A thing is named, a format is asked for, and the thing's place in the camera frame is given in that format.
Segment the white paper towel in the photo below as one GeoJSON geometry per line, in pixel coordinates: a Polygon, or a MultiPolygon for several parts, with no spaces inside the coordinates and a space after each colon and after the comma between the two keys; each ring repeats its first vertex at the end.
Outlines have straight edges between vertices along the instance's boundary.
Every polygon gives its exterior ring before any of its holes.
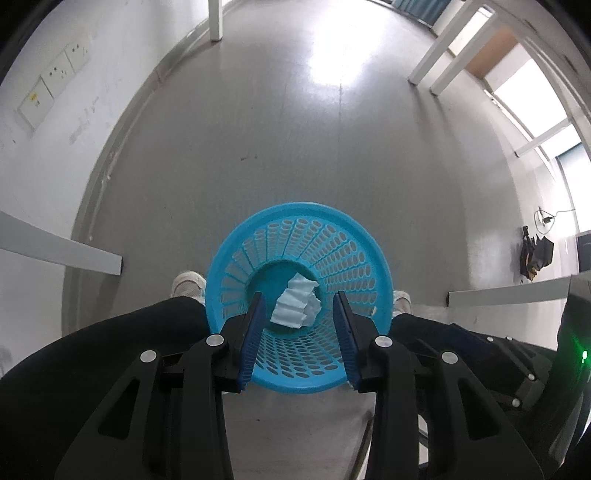
{"type": "Polygon", "coordinates": [[[290,329],[311,327],[322,310],[322,302],[315,295],[319,286],[317,281],[295,274],[277,298],[270,322],[290,329]]]}

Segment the blue plastic trash basket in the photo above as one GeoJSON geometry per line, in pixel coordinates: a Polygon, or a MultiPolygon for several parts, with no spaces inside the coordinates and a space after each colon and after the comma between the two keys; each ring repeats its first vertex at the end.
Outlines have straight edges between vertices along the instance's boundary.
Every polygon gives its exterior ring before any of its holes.
{"type": "Polygon", "coordinates": [[[338,292],[353,313],[388,333],[393,281],[376,240],[332,207],[281,204],[252,215],[221,244],[207,273],[206,316],[218,333],[262,294],[266,327],[253,381],[283,393],[318,393],[346,382],[332,320],[338,292]]]}

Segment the white shoe right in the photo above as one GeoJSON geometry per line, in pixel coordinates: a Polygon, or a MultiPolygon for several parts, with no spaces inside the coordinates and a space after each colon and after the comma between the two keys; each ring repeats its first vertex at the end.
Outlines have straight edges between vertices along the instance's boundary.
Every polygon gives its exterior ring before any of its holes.
{"type": "Polygon", "coordinates": [[[410,295],[402,290],[393,291],[393,317],[412,313],[412,301],[410,295]]]}

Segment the white shoe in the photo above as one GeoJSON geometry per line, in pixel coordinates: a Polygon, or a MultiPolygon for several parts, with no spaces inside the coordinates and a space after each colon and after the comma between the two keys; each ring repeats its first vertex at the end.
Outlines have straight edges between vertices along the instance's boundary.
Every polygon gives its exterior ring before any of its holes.
{"type": "Polygon", "coordinates": [[[185,271],[174,278],[170,297],[188,297],[205,305],[205,289],[204,276],[194,271],[185,271]]]}
{"type": "Polygon", "coordinates": [[[393,317],[412,313],[412,301],[410,295],[402,290],[393,291],[393,317]]]}

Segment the white shoe left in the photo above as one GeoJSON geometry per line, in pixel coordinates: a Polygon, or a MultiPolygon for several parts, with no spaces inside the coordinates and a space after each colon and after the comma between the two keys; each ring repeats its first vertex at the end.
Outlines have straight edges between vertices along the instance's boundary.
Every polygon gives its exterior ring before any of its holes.
{"type": "Polygon", "coordinates": [[[204,276],[194,271],[185,271],[174,278],[170,297],[188,297],[205,305],[205,289],[204,276]]]}

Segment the black bag on floor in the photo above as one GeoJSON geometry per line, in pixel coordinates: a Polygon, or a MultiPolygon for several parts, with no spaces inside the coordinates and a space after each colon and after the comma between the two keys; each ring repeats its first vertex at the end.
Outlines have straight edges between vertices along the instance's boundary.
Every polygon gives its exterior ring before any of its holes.
{"type": "Polygon", "coordinates": [[[522,247],[520,252],[520,274],[533,281],[538,273],[553,261],[554,243],[546,237],[533,238],[527,225],[522,227],[522,247]]]}

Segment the white wall socket panel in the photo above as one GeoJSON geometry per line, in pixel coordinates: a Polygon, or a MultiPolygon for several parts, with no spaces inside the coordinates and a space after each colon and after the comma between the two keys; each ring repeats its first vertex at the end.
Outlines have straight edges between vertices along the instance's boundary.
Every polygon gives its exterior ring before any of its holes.
{"type": "Polygon", "coordinates": [[[67,44],[42,71],[39,80],[19,106],[19,113],[28,125],[37,129],[54,101],[90,59],[90,43],[86,36],[67,44]]]}

